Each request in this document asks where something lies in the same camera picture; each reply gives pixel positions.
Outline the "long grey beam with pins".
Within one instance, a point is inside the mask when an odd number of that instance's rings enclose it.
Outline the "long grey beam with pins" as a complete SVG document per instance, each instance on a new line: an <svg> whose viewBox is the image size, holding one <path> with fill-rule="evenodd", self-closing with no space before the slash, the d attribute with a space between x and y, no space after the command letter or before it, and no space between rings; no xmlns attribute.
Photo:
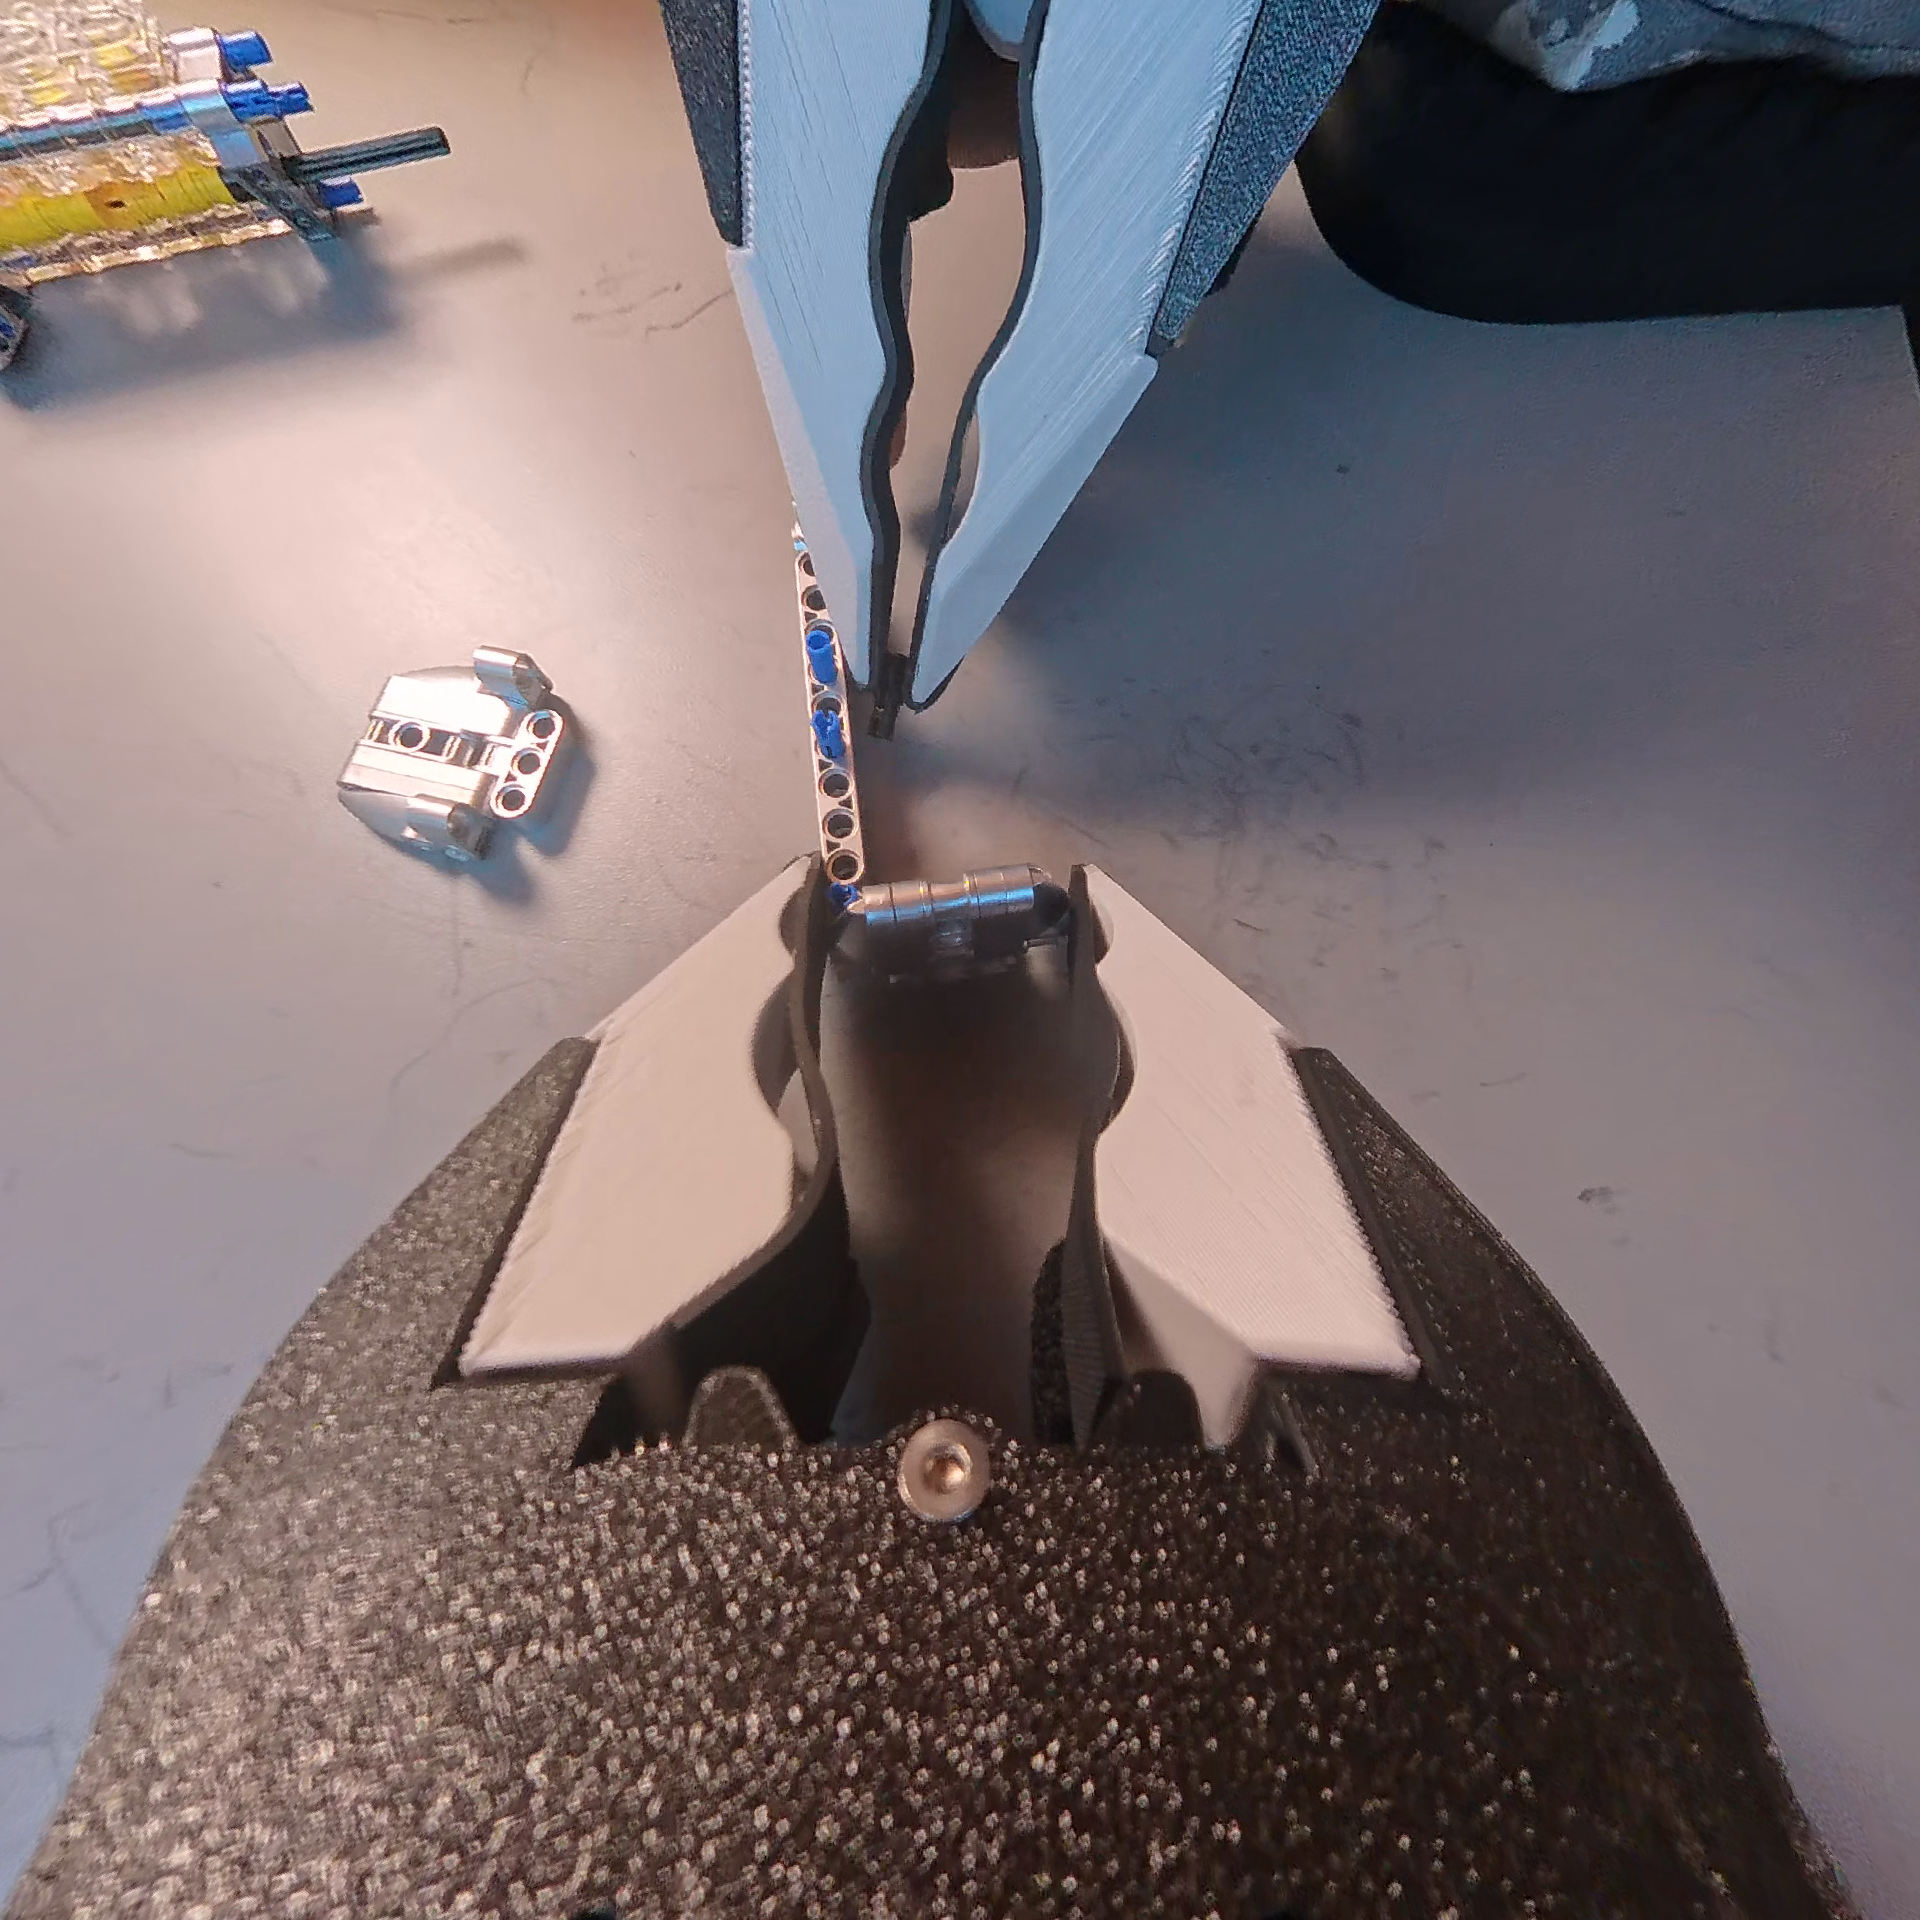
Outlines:
<svg viewBox="0 0 1920 1920"><path fill-rule="evenodd" d="M800 659L806 684L806 748L811 755L822 874L835 904L849 908L866 878L849 715L850 684L826 590L797 523L792 528L792 543L796 555Z"/></svg>

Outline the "transparent brick assembly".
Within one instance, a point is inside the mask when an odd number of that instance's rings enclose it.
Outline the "transparent brick assembly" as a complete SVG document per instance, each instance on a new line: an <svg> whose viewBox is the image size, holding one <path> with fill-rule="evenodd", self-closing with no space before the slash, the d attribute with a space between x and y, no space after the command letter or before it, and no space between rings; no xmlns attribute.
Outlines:
<svg viewBox="0 0 1920 1920"><path fill-rule="evenodd" d="M3 4L3 365L32 287L294 232L336 236L358 175L448 155L441 127L304 150L306 87L254 30L166 32L134 2Z"/></svg>

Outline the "person's black clothing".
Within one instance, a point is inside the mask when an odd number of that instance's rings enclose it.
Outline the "person's black clothing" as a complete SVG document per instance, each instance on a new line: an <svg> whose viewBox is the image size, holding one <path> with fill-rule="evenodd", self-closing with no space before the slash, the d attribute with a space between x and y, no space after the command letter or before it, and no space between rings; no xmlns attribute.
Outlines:
<svg viewBox="0 0 1920 1920"><path fill-rule="evenodd" d="M1452 318L1915 303L1915 79L1749 61L1560 91L1387 4L1293 168L1357 277Z"/></svg>

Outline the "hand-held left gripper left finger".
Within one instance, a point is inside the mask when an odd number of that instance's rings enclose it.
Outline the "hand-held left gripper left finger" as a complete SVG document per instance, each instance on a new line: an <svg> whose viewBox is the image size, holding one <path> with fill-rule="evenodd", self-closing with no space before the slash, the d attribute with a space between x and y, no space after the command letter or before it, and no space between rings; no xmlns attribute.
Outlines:
<svg viewBox="0 0 1920 1920"><path fill-rule="evenodd" d="M603 1376L640 1436L757 1370L827 1438L870 1306L820 1063L833 900L793 860L592 1034L459 1350L464 1378Z"/></svg>

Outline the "person's camouflage hoodie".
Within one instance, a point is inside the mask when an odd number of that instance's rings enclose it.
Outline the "person's camouflage hoodie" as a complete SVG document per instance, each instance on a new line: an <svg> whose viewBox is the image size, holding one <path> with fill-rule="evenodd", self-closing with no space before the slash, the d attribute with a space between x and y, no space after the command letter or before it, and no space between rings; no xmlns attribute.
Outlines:
<svg viewBox="0 0 1920 1920"><path fill-rule="evenodd" d="M1812 61L1849 79L1918 76L1915 2L1515 2L1485 39L1561 91L1737 61Z"/></svg>

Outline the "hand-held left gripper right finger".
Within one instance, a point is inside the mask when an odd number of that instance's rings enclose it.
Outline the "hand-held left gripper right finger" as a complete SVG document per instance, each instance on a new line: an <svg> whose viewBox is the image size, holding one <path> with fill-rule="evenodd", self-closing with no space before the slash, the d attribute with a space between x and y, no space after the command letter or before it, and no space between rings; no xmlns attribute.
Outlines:
<svg viewBox="0 0 1920 1920"><path fill-rule="evenodd" d="M1070 900L1089 1072L1060 1283L1073 1440L1116 1431L1147 1376L1213 1447L1269 1370L1416 1378L1289 1030L1101 869L1076 869Z"/></svg>

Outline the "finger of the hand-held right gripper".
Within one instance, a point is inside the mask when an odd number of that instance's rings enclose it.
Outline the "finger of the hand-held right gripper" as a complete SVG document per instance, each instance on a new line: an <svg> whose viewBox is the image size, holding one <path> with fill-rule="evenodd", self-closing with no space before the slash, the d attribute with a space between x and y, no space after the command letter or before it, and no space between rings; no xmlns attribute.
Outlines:
<svg viewBox="0 0 1920 1920"><path fill-rule="evenodd" d="M902 244L945 118L953 4L740 2L737 303L857 685L893 613L890 448L912 382Z"/></svg>
<svg viewBox="0 0 1920 1920"><path fill-rule="evenodd" d="M1035 7L1020 63L1021 282L968 392L974 487L928 558L908 703L930 703L990 629L1153 382L1147 336L1257 13Z"/></svg>

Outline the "silver engine block piece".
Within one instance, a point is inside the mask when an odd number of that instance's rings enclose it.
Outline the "silver engine block piece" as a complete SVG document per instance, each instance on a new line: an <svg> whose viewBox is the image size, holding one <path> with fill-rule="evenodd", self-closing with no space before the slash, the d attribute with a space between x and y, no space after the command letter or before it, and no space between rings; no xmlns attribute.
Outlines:
<svg viewBox="0 0 1920 1920"><path fill-rule="evenodd" d="M537 806L568 741L547 672L478 647L469 666L390 676L338 778L338 797L394 844L456 861L486 854L498 822Z"/></svg>
<svg viewBox="0 0 1920 1920"><path fill-rule="evenodd" d="M1068 890L1043 869L969 870L958 880L865 882L833 948L885 980L985 973L1073 938Z"/></svg>

